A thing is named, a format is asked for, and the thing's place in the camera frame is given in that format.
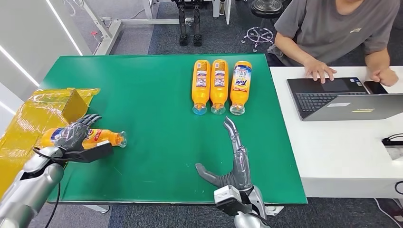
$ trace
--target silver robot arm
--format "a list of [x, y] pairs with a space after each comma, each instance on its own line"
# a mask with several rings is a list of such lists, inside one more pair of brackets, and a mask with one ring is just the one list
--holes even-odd
[[230, 118], [225, 117], [224, 127], [232, 143], [231, 172], [216, 175], [200, 163], [195, 164], [195, 168], [200, 177], [219, 188], [214, 191], [216, 206], [229, 216], [234, 216], [235, 227], [270, 228], [262, 194], [251, 181], [248, 151], [242, 145], [239, 132]]
[[62, 180], [67, 161], [90, 163], [113, 153], [110, 142], [89, 150], [82, 147], [90, 126], [99, 119], [98, 114], [85, 115], [60, 132], [55, 146], [33, 149], [36, 154], [24, 164], [1, 198], [0, 228], [28, 227]]
[[[62, 157], [62, 149], [46, 147], [40, 153]], [[0, 228], [25, 228], [39, 213], [63, 177], [63, 164], [35, 154], [17, 174], [0, 203]]]

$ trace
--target orange bottle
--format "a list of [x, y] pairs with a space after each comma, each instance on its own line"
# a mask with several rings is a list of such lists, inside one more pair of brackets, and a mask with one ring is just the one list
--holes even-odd
[[[43, 136], [40, 144], [43, 147], [54, 146], [55, 140], [59, 137], [63, 128], [51, 128], [47, 130]], [[98, 143], [108, 140], [112, 146], [126, 147], [127, 139], [126, 132], [114, 133], [110, 130], [103, 129], [90, 129], [86, 139], [83, 141], [84, 149], [90, 149], [97, 146]]]
[[225, 112], [225, 102], [228, 98], [228, 63], [223, 59], [217, 59], [211, 67], [210, 99], [212, 101], [211, 112], [221, 115]]
[[196, 115], [206, 113], [206, 103], [210, 98], [210, 77], [211, 68], [207, 60], [197, 60], [194, 63], [192, 100], [194, 102], [193, 112]]
[[238, 61], [234, 67], [234, 75], [231, 85], [230, 112], [234, 115], [245, 113], [245, 103], [249, 98], [250, 76], [252, 74], [252, 65], [247, 61]]

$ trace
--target transparent yellow box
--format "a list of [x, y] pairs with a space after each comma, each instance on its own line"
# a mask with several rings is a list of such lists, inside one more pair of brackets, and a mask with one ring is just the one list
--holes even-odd
[[0, 195], [13, 182], [25, 161], [32, 156], [31, 148], [39, 146], [43, 133], [64, 127], [82, 117], [99, 89], [37, 90], [19, 108], [0, 138]]

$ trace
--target green table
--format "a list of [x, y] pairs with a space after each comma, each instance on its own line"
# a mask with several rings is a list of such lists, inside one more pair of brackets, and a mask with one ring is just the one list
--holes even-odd
[[[191, 81], [198, 59], [222, 58], [232, 69], [252, 64], [249, 101], [235, 122], [248, 148], [252, 183], [266, 203], [304, 204], [301, 179], [264, 54], [60, 57], [41, 88], [100, 88], [88, 113], [93, 128], [126, 131], [126, 148], [90, 164], [70, 162], [63, 203], [213, 203], [216, 189], [200, 178], [201, 162], [216, 174], [232, 169], [225, 115], [192, 112]], [[56, 190], [49, 201], [56, 201]]]

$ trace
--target man's hand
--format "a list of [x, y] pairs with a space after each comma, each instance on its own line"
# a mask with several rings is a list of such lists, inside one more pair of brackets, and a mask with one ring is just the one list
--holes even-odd
[[386, 68], [383, 70], [376, 70], [372, 72], [370, 78], [374, 82], [380, 82], [385, 86], [393, 86], [399, 80], [396, 73], [392, 71], [390, 68]]
[[317, 81], [319, 76], [320, 82], [322, 84], [325, 83], [325, 72], [327, 73], [327, 75], [329, 75], [331, 81], [335, 79], [333, 77], [333, 74], [337, 73], [336, 70], [333, 70], [332, 68], [328, 67], [326, 63], [321, 62], [315, 58], [312, 58], [307, 62], [305, 62], [304, 67], [306, 77], [312, 75], [314, 81]]

